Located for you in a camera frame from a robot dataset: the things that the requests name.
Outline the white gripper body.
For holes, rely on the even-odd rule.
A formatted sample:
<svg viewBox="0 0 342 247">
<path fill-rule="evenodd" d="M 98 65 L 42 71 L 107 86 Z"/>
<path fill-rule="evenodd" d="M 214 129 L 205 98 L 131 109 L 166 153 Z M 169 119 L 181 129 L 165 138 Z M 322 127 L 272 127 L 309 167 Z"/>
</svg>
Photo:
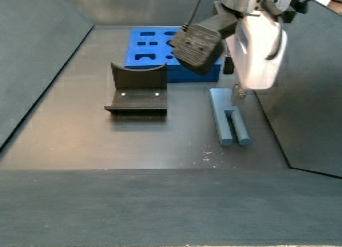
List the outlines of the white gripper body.
<svg viewBox="0 0 342 247">
<path fill-rule="evenodd" d="M 238 22 L 226 39 L 227 48 L 243 89 L 266 90 L 277 79 L 288 45 L 282 25 L 265 11 Z"/>
</svg>

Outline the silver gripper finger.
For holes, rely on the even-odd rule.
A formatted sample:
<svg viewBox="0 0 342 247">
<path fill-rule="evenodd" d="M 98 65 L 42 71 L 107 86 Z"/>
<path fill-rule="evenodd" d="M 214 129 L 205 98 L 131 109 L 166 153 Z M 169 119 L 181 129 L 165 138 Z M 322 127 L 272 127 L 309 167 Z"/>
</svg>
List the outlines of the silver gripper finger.
<svg viewBox="0 0 342 247">
<path fill-rule="evenodd" d="M 234 95 L 238 98 L 245 98 L 247 95 L 247 91 L 242 88 L 242 86 L 239 84 L 234 85 L 234 91 L 233 91 Z"/>
</svg>

